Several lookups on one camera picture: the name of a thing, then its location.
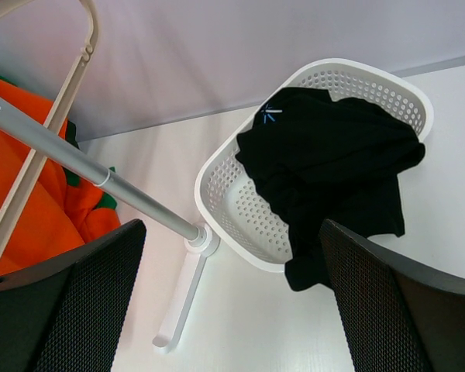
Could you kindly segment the green t shirt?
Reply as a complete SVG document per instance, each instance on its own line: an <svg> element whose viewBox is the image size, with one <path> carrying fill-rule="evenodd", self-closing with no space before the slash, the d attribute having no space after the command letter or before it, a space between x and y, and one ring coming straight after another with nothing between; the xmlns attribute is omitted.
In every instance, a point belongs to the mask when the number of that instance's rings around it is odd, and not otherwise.
<svg viewBox="0 0 465 372"><path fill-rule="evenodd" d="M17 87L0 76L0 97L30 118L43 123L52 101ZM29 147L0 130L0 206L23 165ZM68 212L115 210L115 199L52 160L47 160L37 181L32 202L47 202Z"/></svg>

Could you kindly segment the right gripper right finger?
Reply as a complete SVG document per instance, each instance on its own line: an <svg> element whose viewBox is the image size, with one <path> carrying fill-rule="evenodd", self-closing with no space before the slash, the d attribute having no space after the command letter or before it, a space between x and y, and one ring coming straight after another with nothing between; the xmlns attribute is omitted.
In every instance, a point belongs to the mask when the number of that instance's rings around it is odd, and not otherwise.
<svg viewBox="0 0 465 372"><path fill-rule="evenodd" d="M332 220L319 236L356 371L465 371L465 278Z"/></svg>

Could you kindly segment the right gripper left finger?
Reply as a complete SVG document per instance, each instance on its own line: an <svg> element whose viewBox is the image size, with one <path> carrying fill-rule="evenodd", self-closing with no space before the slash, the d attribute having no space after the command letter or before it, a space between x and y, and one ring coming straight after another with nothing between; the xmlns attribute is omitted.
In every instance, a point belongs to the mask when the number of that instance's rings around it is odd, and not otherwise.
<svg viewBox="0 0 465 372"><path fill-rule="evenodd" d="M0 276L0 371L109 371L146 238L134 219Z"/></svg>

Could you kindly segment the black t shirt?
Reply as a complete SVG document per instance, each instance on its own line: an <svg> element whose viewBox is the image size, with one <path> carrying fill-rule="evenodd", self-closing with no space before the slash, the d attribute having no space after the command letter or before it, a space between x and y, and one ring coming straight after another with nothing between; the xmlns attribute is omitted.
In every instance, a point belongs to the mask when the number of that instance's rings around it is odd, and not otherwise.
<svg viewBox="0 0 465 372"><path fill-rule="evenodd" d="M364 237L404 235L398 175L422 161L425 145L378 105L284 88L236 141L257 194L288 225L291 290L331 284L319 238L327 219Z"/></svg>

